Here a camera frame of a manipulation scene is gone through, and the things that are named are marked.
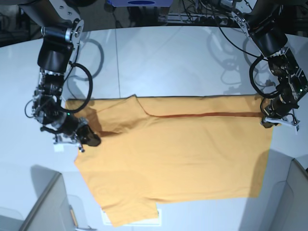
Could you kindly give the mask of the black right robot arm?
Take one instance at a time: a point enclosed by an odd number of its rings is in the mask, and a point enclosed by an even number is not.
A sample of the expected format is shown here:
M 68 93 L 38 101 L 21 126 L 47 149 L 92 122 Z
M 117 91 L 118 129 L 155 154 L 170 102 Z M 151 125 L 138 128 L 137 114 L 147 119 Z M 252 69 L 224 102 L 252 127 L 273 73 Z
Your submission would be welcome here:
M 54 145 L 74 145 L 81 152 L 84 146 L 96 147 L 100 137 L 92 131 L 84 117 L 76 117 L 90 102 L 93 77 L 90 71 L 77 63 L 80 36 L 84 21 L 78 8 L 87 1 L 23 0 L 18 6 L 41 27 L 43 42 L 38 55 L 38 85 L 34 90 L 31 114 L 42 126 L 40 131 L 54 135 Z M 89 90 L 86 99 L 77 109 L 62 107 L 64 84 L 73 68 L 86 74 Z

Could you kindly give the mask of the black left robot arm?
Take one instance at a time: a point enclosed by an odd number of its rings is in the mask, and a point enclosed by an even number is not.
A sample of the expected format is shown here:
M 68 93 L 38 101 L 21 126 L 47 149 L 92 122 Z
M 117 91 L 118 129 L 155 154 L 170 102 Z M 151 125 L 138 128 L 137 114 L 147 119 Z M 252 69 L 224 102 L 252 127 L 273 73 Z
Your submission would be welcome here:
M 231 8 L 236 23 L 261 52 L 250 66 L 249 79 L 252 87 L 263 98 L 260 110 L 263 115 L 261 125 L 265 128 L 278 124 L 298 126 L 295 110 L 308 92 L 307 77 L 287 47 L 287 36 L 273 17 L 281 5 L 277 0 L 258 0 L 249 13 L 240 11 L 236 2 L 233 2 Z M 267 59 L 271 73 L 279 82 L 276 90 L 271 93 L 264 93 L 254 79 L 255 67 L 263 58 Z

